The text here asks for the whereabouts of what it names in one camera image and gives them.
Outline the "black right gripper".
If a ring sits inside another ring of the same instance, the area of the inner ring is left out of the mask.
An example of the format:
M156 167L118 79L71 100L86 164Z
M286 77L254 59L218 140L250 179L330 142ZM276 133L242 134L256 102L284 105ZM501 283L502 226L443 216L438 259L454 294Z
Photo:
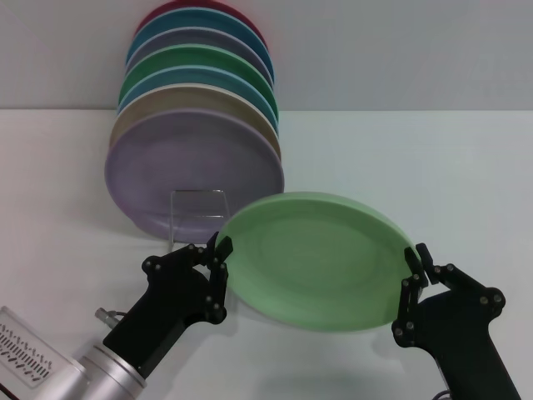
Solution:
M391 325L396 344L428 352L453 399L518 399L489 334L490 323L506 305L502 291L484 286L453 263L435 265L424 243L407 247L404 258L411 275L401 281ZM429 282L449 290L418 304Z

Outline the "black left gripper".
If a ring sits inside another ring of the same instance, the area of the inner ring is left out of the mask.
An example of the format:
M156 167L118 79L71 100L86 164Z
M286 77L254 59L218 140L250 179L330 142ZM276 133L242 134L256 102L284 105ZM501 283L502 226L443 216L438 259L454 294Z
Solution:
M103 339L105 347L135 369L154 369L192 324L220 324L227 316L225 298L229 277L226 260L232 240L217 240L215 232L205 245L187 244L163 256L142 262L148 288L121 322ZM162 267L207 267L208 280L197 270L167 275Z

